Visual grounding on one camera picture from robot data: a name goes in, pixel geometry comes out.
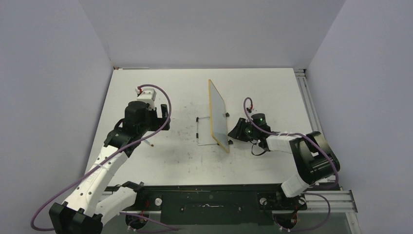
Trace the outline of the yellow framed whiteboard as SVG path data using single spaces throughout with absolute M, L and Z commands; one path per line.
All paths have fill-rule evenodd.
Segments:
M 228 127 L 227 127 L 227 111 L 225 101 L 218 89 L 212 82 L 208 80 L 208 97 L 209 97 L 209 119 L 210 132 L 216 143 L 227 153 L 230 153 Z

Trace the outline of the white marker pen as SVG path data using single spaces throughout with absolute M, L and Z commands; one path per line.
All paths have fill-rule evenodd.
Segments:
M 148 144 L 149 146 L 154 147 L 154 145 L 153 145 L 151 142 L 149 142 L 148 140 L 144 140 L 144 142 L 145 142 L 146 144 Z

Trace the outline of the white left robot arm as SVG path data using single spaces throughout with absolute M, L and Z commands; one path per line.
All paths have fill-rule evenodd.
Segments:
M 131 101 L 125 114 L 108 133 L 93 167 L 85 174 L 76 189 L 63 201 L 54 203 L 49 216 L 57 234 L 99 234 L 103 226 L 128 206 L 139 210 L 145 196 L 138 191 L 142 184 L 126 182 L 119 192 L 100 201 L 117 170 L 132 155 L 147 132 L 169 130 L 170 111 L 161 104 L 162 116 L 150 101 Z

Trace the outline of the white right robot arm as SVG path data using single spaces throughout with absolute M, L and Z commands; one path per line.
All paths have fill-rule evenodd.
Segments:
M 293 156 L 297 172 L 281 184 L 275 196 L 276 204 L 287 209 L 301 195 L 320 180 L 337 176 L 340 163 L 321 132 L 309 134 L 274 132 L 266 123 L 265 114 L 249 119 L 240 118 L 228 136 L 244 142 L 253 142 L 265 152 L 282 152 Z

